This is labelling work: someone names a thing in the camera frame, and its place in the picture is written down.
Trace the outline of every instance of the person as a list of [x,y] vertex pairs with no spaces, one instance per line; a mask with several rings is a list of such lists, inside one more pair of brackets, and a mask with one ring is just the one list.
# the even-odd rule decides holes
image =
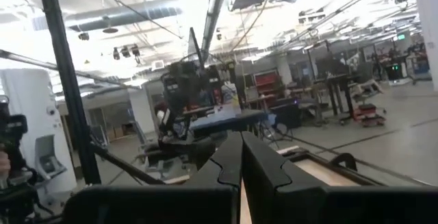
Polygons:
[[6,152],[0,151],[0,175],[9,175],[11,163]]

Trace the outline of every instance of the black cable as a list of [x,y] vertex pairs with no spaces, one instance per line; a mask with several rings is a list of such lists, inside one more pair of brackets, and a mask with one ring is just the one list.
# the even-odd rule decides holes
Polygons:
[[136,177],[134,177],[132,174],[128,174],[129,176],[131,176],[139,185],[143,186],[142,182],[140,182],[140,180],[138,180]]
[[38,206],[39,209],[44,210],[46,213],[50,214],[51,216],[55,215],[55,213],[53,211],[44,207],[39,201],[36,202],[36,205]]
[[126,3],[123,3],[123,2],[120,1],[120,0],[114,0],[114,1],[117,2],[117,3],[119,3],[119,4],[121,4],[121,5],[123,5],[123,6],[126,7],[126,8],[128,8],[128,9],[131,10],[132,12],[135,12],[138,16],[141,16],[142,18],[144,18],[144,20],[152,22],[152,23],[155,24],[156,26],[158,26],[158,27],[160,27],[160,28],[166,30],[167,32],[171,33],[172,35],[176,36],[176,37],[179,38],[179,39],[183,39],[182,37],[180,37],[180,36],[176,35],[175,33],[171,32],[169,29],[166,29],[164,26],[162,26],[162,25],[160,25],[159,23],[155,22],[155,21],[152,20],[151,18],[148,18],[147,16],[144,16],[143,14],[137,12],[137,10],[131,8],[131,7],[130,7],[129,5],[127,5]]

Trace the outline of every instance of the metal frame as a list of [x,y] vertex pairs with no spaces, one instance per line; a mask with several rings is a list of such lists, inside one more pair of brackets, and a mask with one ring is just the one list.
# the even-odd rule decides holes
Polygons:
[[302,160],[312,160],[331,171],[340,174],[341,176],[344,176],[345,178],[354,181],[362,186],[384,186],[383,183],[378,182],[374,179],[371,179],[369,177],[366,177],[356,171],[353,171],[351,169],[347,169],[343,166],[337,166],[334,164],[331,164],[328,160],[325,160],[324,158],[321,158],[320,156],[310,153],[308,151],[302,151],[298,153],[294,153],[293,155],[285,155],[284,158],[287,158],[291,162],[299,162]]

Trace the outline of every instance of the table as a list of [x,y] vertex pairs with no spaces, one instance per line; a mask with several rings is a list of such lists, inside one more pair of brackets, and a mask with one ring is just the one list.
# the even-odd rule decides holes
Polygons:
[[254,98],[254,99],[247,100],[246,103],[249,104],[249,105],[252,104],[252,103],[257,103],[257,107],[256,108],[258,108],[259,107],[259,103],[263,102],[263,109],[267,110],[268,106],[266,105],[266,99],[270,99],[270,98],[275,98],[275,96],[271,94],[271,95],[266,95],[266,96],[263,96],[263,97],[257,97],[257,98]]
[[339,75],[328,77],[326,79],[317,79],[314,81],[315,84],[319,84],[322,82],[326,83],[327,88],[328,88],[328,94],[330,95],[330,102],[332,105],[334,115],[337,115],[338,113],[337,113],[337,106],[336,106],[336,102],[335,102],[333,88],[335,88],[335,95],[336,95],[336,98],[337,98],[337,101],[339,104],[339,111],[341,111],[341,112],[343,112],[344,109],[342,108],[342,101],[341,101],[341,97],[340,97],[340,93],[339,93],[339,88],[337,85],[339,84],[339,87],[341,89],[344,89],[345,98],[347,100],[347,106],[348,106],[348,114],[349,114],[349,116],[344,118],[344,119],[350,119],[353,117],[354,110],[353,110],[353,104],[351,101],[350,90],[348,88],[348,81],[350,81],[354,77],[355,76],[351,76],[349,74],[339,74]]
[[184,111],[183,115],[184,116],[199,115],[201,113],[208,112],[208,111],[212,110],[213,108],[214,108],[213,106],[209,106],[209,107],[202,107],[202,108],[197,108],[197,109],[193,109],[193,110],[188,110],[188,111]]
[[248,130],[248,126],[250,132],[257,132],[255,124],[267,118],[268,115],[261,110],[242,110],[239,114],[233,110],[221,110],[191,122],[189,129],[193,131],[195,137],[227,130],[242,132]]

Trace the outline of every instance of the gray floor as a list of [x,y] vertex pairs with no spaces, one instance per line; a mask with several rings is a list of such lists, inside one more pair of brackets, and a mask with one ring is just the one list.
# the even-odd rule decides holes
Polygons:
[[[345,126],[331,123],[319,128],[301,127],[294,130],[297,140],[281,141],[279,146],[299,145],[326,159],[337,153],[351,153],[362,162],[358,165],[360,173],[391,186],[438,186],[438,94],[434,93],[432,82],[385,90],[370,99],[387,110],[385,126],[363,128],[350,122]],[[124,138],[112,142],[109,150],[133,162],[138,145],[136,137]],[[97,162],[104,184],[137,184],[113,164],[99,158]]]

